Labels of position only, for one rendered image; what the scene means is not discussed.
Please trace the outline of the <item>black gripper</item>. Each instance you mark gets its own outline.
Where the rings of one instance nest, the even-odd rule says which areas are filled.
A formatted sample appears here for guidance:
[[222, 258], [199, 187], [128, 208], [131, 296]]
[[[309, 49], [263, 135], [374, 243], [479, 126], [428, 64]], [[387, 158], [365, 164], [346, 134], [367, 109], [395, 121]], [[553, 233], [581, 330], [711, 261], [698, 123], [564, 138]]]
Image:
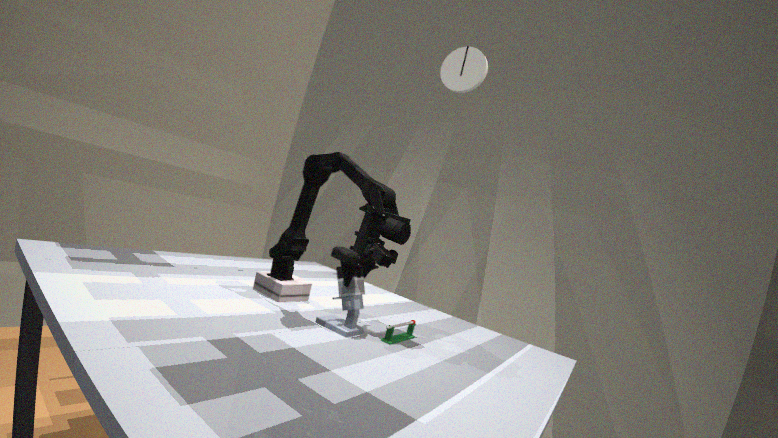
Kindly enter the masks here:
[[[350, 246], [350, 250], [345, 247], [335, 247], [332, 249], [331, 257], [337, 259], [340, 261], [341, 269], [342, 269], [342, 275], [343, 275], [343, 283], [346, 287], [348, 287], [355, 271], [359, 268], [361, 268], [363, 265], [363, 277], [368, 275], [368, 273], [371, 270], [374, 270], [376, 268], [379, 268], [375, 264], [375, 260], [369, 256], [363, 254], [367, 245], [373, 241], [374, 238], [378, 239], [377, 243], [381, 243], [381, 239], [379, 239], [380, 235], [376, 235], [373, 233], [369, 233], [367, 231], [364, 231], [362, 229], [359, 229], [358, 231], [355, 231], [355, 234], [357, 236], [354, 246]], [[352, 250], [352, 251], [351, 251]], [[359, 256], [359, 257], [358, 257]]]

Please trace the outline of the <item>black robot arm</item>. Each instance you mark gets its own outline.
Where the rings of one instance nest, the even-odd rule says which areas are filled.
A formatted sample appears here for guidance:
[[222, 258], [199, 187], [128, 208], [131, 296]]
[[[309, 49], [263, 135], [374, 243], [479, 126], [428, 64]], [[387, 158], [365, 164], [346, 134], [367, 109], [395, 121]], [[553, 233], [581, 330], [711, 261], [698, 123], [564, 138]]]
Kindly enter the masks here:
[[[305, 236], [305, 229], [319, 189], [329, 179], [331, 173], [338, 170], [341, 170], [361, 189], [368, 202], [359, 208], [365, 212], [360, 229], [381, 235], [400, 245], [408, 241], [411, 234], [411, 220], [399, 216], [394, 190], [374, 180], [341, 152], [312, 154], [305, 162], [302, 172], [304, 185], [290, 227], [282, 233], [279, 242], [269, 250], [269, 257], [273, 258], [273, 261], [268, 276], [280, 281], [294, 280], [292, 278], [294, 262], [299, 261], [303, 252], [306, 252], [309, 239]], [[370, 254], [379, 266], [388, 268], [391, 263], [396, 263], [398, 253], [395, 250], [385, 249], [385, 242], [381, 241], [378, 244], [377, 240], [374, 238], [363, 254], [366, 253], [367, 256]]]

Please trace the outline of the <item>grey tapered pin with red cap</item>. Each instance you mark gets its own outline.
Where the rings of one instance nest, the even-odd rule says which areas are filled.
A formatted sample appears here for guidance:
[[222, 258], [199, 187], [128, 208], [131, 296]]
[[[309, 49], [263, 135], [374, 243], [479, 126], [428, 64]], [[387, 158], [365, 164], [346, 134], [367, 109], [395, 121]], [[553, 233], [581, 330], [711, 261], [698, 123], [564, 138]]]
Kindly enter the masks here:
[[396, 324], [396, 325], [392, 325], [392, 326], [387, 326], [386, 329], [388, 330], [388, 329], [392, 329], [392, 327], [397, 328], [397, 327], [402, 327], [402, 326], [411, 325], [411, 324], [412, 325], [415, 324], [415, 320], [412, 320], [411, 322], [406, 322], [406, 323]]

